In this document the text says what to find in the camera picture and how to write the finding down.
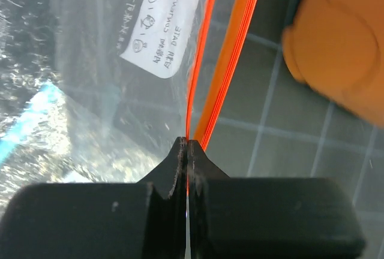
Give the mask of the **orange zipper clear bag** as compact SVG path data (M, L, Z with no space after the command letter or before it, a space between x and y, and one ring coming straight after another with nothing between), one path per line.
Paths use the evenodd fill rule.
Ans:
M1 0L1 138L46 82L64 94L1 187L137 182L192 133L257 0Z

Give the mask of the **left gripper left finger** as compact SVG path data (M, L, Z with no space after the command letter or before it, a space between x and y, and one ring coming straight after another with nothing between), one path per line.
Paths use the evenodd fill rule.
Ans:
M183 258L187 141L137 183L38 183L1 219L2 258Z

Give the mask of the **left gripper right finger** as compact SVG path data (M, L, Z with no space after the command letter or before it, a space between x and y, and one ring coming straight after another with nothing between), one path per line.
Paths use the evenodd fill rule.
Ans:
M187 147L192 258L358 258L365 237L332 180L231 178Z

